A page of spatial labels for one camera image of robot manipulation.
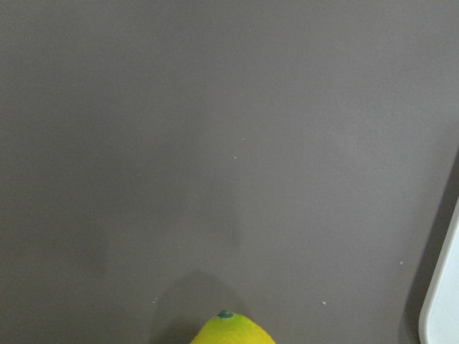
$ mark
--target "yellow fruit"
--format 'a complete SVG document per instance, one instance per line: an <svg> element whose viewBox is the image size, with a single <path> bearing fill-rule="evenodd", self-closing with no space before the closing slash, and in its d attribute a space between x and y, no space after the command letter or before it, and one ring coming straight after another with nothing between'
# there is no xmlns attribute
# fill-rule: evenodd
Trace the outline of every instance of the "yellow fruit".
<svg viewBox="0 0 459 344"><path fill-rule="evenodd" d="M221 311L206 322L191 344L275 344L265 330L241 314Z"/></svg>

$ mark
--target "gray surface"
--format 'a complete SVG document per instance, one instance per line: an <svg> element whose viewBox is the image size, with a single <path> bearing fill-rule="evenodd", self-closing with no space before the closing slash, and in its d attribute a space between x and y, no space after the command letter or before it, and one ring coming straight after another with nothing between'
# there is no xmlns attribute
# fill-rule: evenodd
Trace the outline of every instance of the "gray surface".
<svg viewBox="0 0 459 344"><path fill-rule="evenodd" d="M280 344L417 342L459 192L459 2L0 16L2 343L187 344L222 308Z"/></svg>

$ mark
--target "gray countertop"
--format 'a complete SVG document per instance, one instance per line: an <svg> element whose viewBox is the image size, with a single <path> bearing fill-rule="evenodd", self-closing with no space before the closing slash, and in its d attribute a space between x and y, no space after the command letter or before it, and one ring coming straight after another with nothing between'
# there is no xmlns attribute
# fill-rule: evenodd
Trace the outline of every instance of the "gray countertop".
<svg viewBox="0 0 459 344"><path fill-rule="evenodd" d="M188 344L230 309L279 344L418 343L459 195L458 18L3 1L2 342Z"/></svg>

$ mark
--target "white edge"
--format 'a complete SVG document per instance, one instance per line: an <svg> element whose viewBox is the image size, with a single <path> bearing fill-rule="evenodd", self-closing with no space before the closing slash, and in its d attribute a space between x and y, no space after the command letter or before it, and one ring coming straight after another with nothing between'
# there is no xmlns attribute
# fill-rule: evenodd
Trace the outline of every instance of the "white edge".
<svg viewBox="0 0 459 344"><path fill-rule="evenodd" d="M429 289L425 296L424 304L422 305L420 318L419 318L419 337L422 344L435 344L430 340L429 333L429 321L432 314L433 305L435 304L435 298L438 294L438 289L441 285L443 278L446 262L450 256L450 251L453 246L453 238L456 232L459 232L459 202L456 203L453 217L451 218L450 226L443 242L440 256L438 257L437 265L433 272L432 280L430 281Z"/></svg>

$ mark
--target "white object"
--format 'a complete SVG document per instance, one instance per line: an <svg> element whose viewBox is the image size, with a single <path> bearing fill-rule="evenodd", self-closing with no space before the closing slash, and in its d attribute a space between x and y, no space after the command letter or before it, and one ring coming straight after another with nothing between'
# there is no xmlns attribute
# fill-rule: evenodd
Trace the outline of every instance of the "white object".
<svg viewBox="0 0 459 344"><path fill-rule="evenodd" d="M459 202L422 306L422 344L459 343Z"/></svg>

